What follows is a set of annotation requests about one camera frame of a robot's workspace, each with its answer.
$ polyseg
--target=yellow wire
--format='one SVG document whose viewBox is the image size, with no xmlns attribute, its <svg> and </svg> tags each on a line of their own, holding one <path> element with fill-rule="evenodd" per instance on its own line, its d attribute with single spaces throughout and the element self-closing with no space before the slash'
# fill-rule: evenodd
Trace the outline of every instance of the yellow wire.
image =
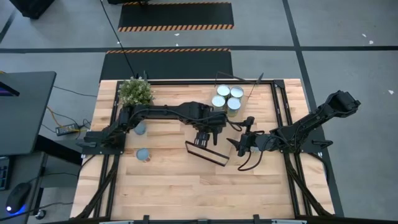
<svg viewBox="0 0 398 224">
<path fill-rule="evenodd" d="M 51 116 L 52 116 L 52 119 L 55 121 L 55 123 L 56 123 L 60 128 L 63 128 L 64 126 L 61 125 L 61 124 L 57 121 L 57 119 L 55 118 L 54 111 L 52 111 L 48 106 L 47 106 L 47 109 L 50 111 Z M 72 129 L 71 131 L 82 132 L 82 131 L 87 131 L 87 130 Z"/>
</svg>

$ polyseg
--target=computer mouse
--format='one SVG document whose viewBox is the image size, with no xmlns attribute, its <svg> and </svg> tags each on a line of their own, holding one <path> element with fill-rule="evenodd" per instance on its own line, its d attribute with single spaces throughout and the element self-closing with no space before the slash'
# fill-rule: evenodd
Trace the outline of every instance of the computer mouse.
<svg viewBox="0 0 398 224">
<path fill-rule="evenodd" d="M 20 183 L 8 195 L 6 210 L 10 214 L 18 212 L 25 204 L 29 195 L 30 183 Z"/>
</svg>

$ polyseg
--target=green plant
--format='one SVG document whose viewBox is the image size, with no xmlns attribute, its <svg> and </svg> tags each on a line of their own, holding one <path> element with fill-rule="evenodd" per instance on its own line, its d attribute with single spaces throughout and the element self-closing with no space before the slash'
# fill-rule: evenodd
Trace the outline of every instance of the green plant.
<svg viewBox="0 0 398 224">
<path fill-rule="evenodd" d="M 150 101 L 154 99 L 150 90 L 150 84 L 141 77 L 126 80 L 120 86 L 119 99 L 125 106 L 132 105 L 149 105 Z"/>
</svg>

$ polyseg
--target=potted plant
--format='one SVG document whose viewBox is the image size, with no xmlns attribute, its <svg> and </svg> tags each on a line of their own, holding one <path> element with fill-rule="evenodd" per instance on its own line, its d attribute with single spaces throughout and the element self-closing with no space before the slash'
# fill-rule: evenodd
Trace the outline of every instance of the potted plant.
<svg viewBox="0 0 398 224">
<path fill-rule="evenodd" d="M 150 84 L 141 77 L 131 77 L 119 88 L 119 100 L 123 106 L 149 105 L 153 99 Z M 146 126 L 142 121 L 134 128 L 134 132 L 139 135 L 144 134 L 145 130 Z"/>
</svg>

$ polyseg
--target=computer monitor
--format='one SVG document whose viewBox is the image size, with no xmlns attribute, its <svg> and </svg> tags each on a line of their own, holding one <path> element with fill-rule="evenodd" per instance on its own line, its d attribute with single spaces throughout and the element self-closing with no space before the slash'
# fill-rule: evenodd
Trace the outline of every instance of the computer monitor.
<svg viewBox="0 0 398 224">
<path fill-rule="evenodd" d="M 19 96 L 19 92 L 0 82 L 0 96 Z"/>
</svg>

